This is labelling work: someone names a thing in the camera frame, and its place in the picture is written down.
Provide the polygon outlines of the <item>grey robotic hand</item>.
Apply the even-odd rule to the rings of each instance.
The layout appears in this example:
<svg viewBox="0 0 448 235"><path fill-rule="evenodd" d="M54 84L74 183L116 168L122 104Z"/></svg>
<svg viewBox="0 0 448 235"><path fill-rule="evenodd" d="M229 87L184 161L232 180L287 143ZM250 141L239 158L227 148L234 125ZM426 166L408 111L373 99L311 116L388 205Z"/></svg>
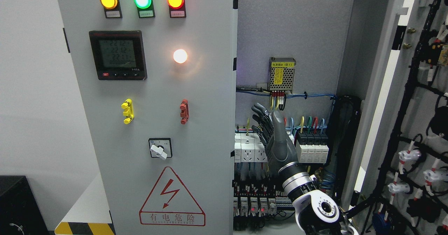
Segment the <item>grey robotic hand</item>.
<svg viewBox="0 0 448 235"><path fill-rule="evenodd" d="M268 110L259 103L251 107L253 119L259 127L252 126L258 134L267 154L269 176L278 177L278 171L290 162L297 162L297 154L293 141L285 130L284 118L280 111L273 111L268 115Z"/></svg>

